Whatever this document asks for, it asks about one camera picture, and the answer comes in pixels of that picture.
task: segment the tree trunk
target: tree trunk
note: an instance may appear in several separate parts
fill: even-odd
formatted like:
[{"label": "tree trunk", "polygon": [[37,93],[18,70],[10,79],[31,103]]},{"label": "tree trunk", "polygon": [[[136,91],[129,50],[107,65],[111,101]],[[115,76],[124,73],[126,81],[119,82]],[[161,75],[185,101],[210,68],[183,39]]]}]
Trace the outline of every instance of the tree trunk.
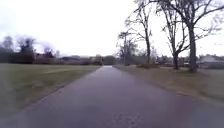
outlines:
[{"label": "tree trunk", "polygon": [[174,53],[174,55],[173,55],[173,69],[174,70],[179,70],[178,54],[177,53]]},{"label": "tree trunk", "polygon": [[197,57],[196,57],[196,43],[195,43],[195,33],[194,33],[194,26],[190,25],[189,29],[189,38],[190,38],[190,67],[189,71],[194,73],[197,72]]},{"label": "tree trunk", "polygon": [[147,65],[150,65],[151,49],[150,49],[150,42],[149,42],[149,36],[148,36],[148,29],[145,29],[145,41],[147,46]]},{"label": "tree trunk", "polygon": [[147,45],[147,65],[150,65],[150,53],[151,53],[151,50],[150,50],[150,43],[149,43],[149,40],[147,41],[146,40],[146,45]]}]

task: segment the sky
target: sky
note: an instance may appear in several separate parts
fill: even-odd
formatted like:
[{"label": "sky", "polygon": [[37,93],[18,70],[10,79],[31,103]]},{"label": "sky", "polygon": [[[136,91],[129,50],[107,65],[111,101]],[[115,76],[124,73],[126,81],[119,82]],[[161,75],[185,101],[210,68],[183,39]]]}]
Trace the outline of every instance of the sky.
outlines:
[{"label": "sky", "polygon": [[[124,20],[134,9],[133,0],[0,0],[0,38],[25,34],[62,55],[111,55]],[[170,55],[157,27],[161,23],[151,18],[153,45],[159,55]],[[198,54],[224,54],[223,38],[221,32],[199,41]]]}]

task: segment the asphalt road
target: asphalt road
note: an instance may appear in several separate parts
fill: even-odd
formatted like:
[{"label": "asphalt road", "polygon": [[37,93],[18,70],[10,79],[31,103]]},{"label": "asphalt road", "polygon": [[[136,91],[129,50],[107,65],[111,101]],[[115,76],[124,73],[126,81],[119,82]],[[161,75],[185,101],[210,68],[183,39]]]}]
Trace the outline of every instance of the asphalt road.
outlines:
[{"label": "asphalt road", "polygon": [[102,67],[2,121],[0,128],[224,128],[224,108]]}]

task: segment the house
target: house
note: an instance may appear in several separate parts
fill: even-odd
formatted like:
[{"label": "house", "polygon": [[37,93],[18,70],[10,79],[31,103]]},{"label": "house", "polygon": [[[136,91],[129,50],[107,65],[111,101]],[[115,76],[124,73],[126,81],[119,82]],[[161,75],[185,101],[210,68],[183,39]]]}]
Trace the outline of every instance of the house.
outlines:
[{"label": "house", "polygon": [[216,56],[206,55],[197,61],[199,68],[206,69],[224,69],[224,61],[219,60]]}]

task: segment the dead grass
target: dead grass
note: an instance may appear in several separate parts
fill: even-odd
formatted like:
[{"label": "dead grass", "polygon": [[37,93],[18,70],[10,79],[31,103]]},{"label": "dead grass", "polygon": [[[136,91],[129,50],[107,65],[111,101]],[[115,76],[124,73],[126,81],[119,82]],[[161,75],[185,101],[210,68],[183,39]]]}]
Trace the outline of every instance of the dead grass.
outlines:
[{"label": "dead grass", "polygon": [[196,74],[190,74],[185,69],[174,71],[171,68],[149,70],[122,66],[117,68],[181,94],[224,103],[224,70],[199,70]]},{"label": "dead grass", "polygon": [[22,109],[97,68],[0,64],[0,117]]}]

